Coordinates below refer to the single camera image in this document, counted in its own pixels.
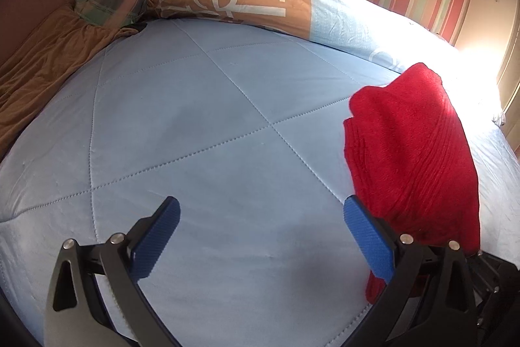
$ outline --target metal screw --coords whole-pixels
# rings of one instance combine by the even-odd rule
[[[75,244],[75,241],[71,238],[69,238],[68,240],[65,240],[65,242],[63,243],[63,248],[66,248],[67,250],[69,250],[70,248],[74,247],[74,244]]]
[[[448,246],[451,250],[459,250],[460,249],[460,244],[457,243],[455,240],[450,240],[450,242],[448,243]]]
[[[110,237],[110,242],[113,245],[118,245],[125,239],[125,235],[123,233],[115,233]]]
[[[413,237],[409,234],[401,234],[399,240],[401,240],[401,243],[404,245],[410,245],[413,243]]]

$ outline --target red cloth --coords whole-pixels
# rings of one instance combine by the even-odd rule
[[[345,158],[368,210],[398,233],[467,254],[480,245],[478,179],[462,124],[440,77],[424,64],[386,87],[363,87],[350,99]],[[370,274],[374,303],[384,281]]]

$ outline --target brown cloth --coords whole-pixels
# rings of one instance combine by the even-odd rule
[[[51,13],[0,65],[0,160],[73,72],[115,39],[136,33],[88,24],[70,6]]]

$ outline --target blue gripper pad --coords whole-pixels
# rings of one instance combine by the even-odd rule
[[[146,278],[152,272],[155,263],[163,252],[180,221],[180,205],[177,199],[171,198],[166,208],[154,222],[149,231],[132,251],[132,268],[130,271],[134,281]]]
[[[395,269],[394,253],[378,230],[377,222],[355,196],[345,200],[343,218],[374,275],[388,284]]]

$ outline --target mattress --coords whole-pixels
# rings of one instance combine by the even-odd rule
[[[63,241],[104,242],[173,195],[180,224],[139,284],[182,345],[341,345],[369,308],[343,121],[354,92],[398,75],[256,27],[149,23],[76,72],[0,164],[2,290],[43,341]],[[461,121],[483,248],[519,264],[518,162],[490,119]]]

